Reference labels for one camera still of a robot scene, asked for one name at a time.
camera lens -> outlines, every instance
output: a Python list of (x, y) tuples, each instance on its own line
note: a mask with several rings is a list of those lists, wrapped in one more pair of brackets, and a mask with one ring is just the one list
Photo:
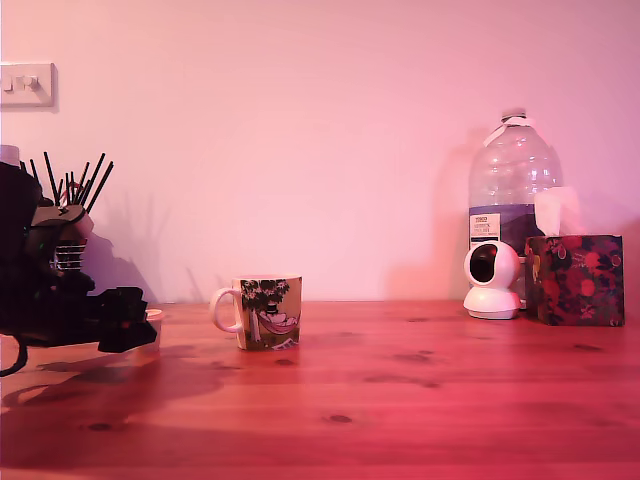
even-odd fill
[(493, 278), (497, 253), (495, 245), (487, 244), (476, 248), (471, 254), (469, 270), (476, 281), (486, 283)]

tissue box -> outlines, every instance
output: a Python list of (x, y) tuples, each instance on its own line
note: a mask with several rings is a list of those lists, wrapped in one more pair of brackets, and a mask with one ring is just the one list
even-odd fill
[(622, 237), (530, 237), (527, 313), (548, 325), (624, 325)]

wooden tabletop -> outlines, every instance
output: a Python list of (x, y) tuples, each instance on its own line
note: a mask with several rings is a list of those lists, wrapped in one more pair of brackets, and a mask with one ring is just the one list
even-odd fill
[(305, 303), (299, 347), (242, 352), (206, 305), (160, 308), (158, 355), (32, 349), (2, 380), (2, 480), (640, 478), (637, 317)]

light switch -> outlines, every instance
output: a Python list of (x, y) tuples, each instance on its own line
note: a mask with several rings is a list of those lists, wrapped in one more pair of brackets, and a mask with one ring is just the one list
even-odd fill
[(50, 107), (53, 105), (53, 64), (12, 63), (0, 66), (1, 105)]

mug handle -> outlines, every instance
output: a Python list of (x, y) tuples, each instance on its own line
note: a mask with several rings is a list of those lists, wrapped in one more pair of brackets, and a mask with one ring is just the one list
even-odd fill
[(238, 316), (242, 318), (242, 292), (234, 288), (221, 288), (213, 295), (213, 298), (211, 299), (211, 303), (209, 304), (209, 316), (211, 317), (213, 324), (216, 327), (218, 327), (220, 330), (223, 330), (229, 333), (237, 333), (242, 331), (242, 323), (236, 323), (231, 327), (227, 327), (226, 325), (223, 325), (222, 323), (220, 323), (220, 318), (218, 316), (218, 305), (220, 304), (220, 300), (222, 299), (222, 297), (224, 297), (227, 294), (232, 295), (233, 298), (235, 299), (236, 307), (238, 309), (238, 314), (239, 314)]

